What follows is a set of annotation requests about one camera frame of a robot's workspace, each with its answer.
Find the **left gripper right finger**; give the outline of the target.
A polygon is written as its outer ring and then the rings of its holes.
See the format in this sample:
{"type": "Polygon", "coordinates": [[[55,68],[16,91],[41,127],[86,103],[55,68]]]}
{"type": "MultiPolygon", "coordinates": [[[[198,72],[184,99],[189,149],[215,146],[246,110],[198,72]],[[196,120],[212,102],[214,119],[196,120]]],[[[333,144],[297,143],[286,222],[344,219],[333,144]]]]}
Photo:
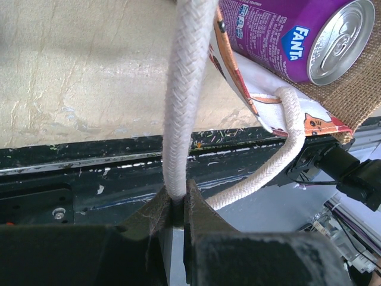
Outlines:
{"type": "Polygon", "coordinates": [[[312,232],[241,232],[186,183],[184,266],[189,285],[352,285],[331,242],[312,232]]]}

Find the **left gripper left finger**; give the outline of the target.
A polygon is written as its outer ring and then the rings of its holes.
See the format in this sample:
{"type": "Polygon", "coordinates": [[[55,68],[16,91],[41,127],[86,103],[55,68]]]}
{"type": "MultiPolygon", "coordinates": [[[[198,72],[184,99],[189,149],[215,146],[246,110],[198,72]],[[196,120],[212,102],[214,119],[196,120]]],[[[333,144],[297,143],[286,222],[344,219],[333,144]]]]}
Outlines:
{"type": "Polygon", "coordinates": [[[116,226],[3,226],[1,284],[168,285],[171,242],[165,189],[116,226]]]}

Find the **patterned canvas tote bag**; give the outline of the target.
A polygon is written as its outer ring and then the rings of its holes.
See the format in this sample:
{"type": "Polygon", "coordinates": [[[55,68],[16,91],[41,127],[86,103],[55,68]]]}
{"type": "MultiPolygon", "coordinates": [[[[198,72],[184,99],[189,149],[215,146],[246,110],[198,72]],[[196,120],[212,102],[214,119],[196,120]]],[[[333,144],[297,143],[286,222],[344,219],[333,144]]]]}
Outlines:
{"type": "MultiPolygon", "coordinates": [[[[180,202],[186,195],[186,165],[195,124],[199,95],[209,49],[227,48],[218,44],[220,10],[216,1],[178,1],[176,30],[171,49],[165,96],[163,135],[163,176],[170,198],[180,202]]],[[[243,74],[233,69],[228,79],[235,84],[260,123],[269,130],[282,131],[286,141],[280,150],[244,181],[212,197],[207,202],[222,209],[243,199],[274,179],[301,151],[306,128],[299,91],[261,68],[255,92],[247,91],[243,74]]]]}

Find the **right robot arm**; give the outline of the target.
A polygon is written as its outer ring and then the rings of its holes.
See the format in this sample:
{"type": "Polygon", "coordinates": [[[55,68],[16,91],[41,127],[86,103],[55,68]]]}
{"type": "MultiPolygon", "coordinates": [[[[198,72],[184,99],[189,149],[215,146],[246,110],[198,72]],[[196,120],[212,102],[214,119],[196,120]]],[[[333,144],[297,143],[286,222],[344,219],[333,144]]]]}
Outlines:
{"type": "Polygon", "coordinates": [[[305,147],[286,169],[286,175],[301,185],[334,185],[374,212],[380,207],[380,160],[361,162],[338,143],[305,147]],[[313,182],[302,174],[314,167],[332,180],[313,182]]]}

